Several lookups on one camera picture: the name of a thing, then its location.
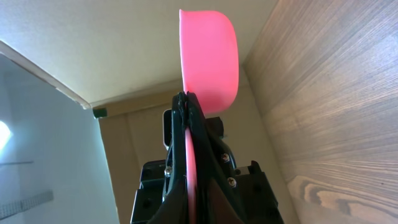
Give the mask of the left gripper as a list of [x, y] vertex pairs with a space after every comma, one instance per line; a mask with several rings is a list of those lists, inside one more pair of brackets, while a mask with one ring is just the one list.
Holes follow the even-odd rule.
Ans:
[[[164, 144], [168, 150], [167, 157], [171, 142], [170, 115], [171, 109], [163, 113]], [[206, 122], [214, 134], [222, 140], [224, 134], [222, 120], [219, 117], [214, 117], [206, 118]], [[233, 160], [234, 178], [247, 215], [245, 223], [282, 223], [283, 219], [279, 213], [277, 199], [259, 164], [252, 161], [250, 166], [237, 167], [233, 153], [227, 145], [226, 147]], [[147, 162], [143, 165], [131, 223], [150, 223], [149, 220], [164, 202], [172, 170], [172, 165], [167, 162], [167, 157], [164, 160]]]

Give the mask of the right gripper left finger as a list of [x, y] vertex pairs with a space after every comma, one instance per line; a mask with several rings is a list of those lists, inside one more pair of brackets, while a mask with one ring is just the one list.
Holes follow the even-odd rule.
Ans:
[[186, 95], [182, 92], [172, 98], [171, 142], [167, 162], [172, 165], [168, 192], [165, 200], [150, 223], [187, 223], [187, 162], [185, 150], [185, 103]]

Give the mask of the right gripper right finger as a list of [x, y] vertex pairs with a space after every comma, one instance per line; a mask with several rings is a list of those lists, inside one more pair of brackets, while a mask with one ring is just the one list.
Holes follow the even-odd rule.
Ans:
[[206, 123], [205, 116], [194, 93], [187, 93], [188, 130], [192, 140], [193, 200], [197, 223], [245, 223], [247, 215], [234, 178], [233, 166], [224, 162], [226, 144], [218, 139]]

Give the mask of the pink plastic measuring scoop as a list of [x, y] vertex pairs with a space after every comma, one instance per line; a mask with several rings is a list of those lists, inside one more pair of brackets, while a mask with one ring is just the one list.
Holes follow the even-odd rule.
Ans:
[[[195, 175], [192, 171], [192, 140], [188, 130], [187, 93], [194, 93], [204, 116], [228, 109], [234, 101], [239, 84], [238, 46], [230, 20], [218, 11], [179, 11], [180, 61], [185, 103], [185, 150], [187, 162], [188, 222], [197, 223], [194, 195]], [[233, 160], [227, 148], [224, 162]]]

